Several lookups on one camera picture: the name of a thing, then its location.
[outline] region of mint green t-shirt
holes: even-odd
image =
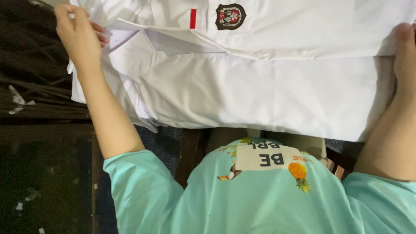
[[[150,151],[105,160],[120,234],[416,234],[416,183],[361,173],[342,184],[306,152],[242,139],[184,190]]]

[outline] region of red stripe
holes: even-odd
[[[191,9],[191,22],[189,23],[190,29],[195,29],[196,27],[196,9]]]

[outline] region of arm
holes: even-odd
[[[377,122],[354,171],[416,181],[416,45],[414,28],[400,24],[395,61],[397,94]]]
[[[91,25],[88,13],[80,7],[61,5],[55,14],[58,35],[77,69],[104,158],[144,149],[134,125],[104,79],[99,39],[108,40],[100,36],[98,39],[95,32],[102,28]]]

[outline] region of finger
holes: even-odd
[[[95,31],[104,32],[104,29],[99,24],[97,24],[95,22],[92,22],[92,21],[90,21],[90,22],[91,22],[92,28],[94,28]]]
[[[88,20],[89,14],[84,8],[78,7],[75,10],[74,15],[75,15],[76,27],[86,27],[86,26],[91,27],[91,24],[89,23],[89,20]]]
[[[416,53],[415,31],[412,25],[401,23],[394,31],[397,39],[397,56]]]
[[[98,32],[97,32],[97,37],[98,37],[98,40],[100,40],[100,42],[102,42],[102,43],[107,44],[107,43],[109,43],[109,42],[110,42],[110,40],[109,40],[109,39],[107,39],[104,35],[101,35],[101,34],[100,34],[100,33],[98,33]]]
[[[71,4],[58,5],[54,9],[58,26],[62,26],[62,27],[72,26],[69,14],[74,13],[76,9],[77,7]]]

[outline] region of hand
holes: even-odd
[[[69,57],[79,72],[101,69],[101,47],[109,40],[100,32],[103,28],[88,20],[89,13],[74,5],[59,5],[55,8],[57,33]]]
[[[397,53],[394,71],[397,76],[398,93],[416,95],[416,25],[399,24],[395,29]]]

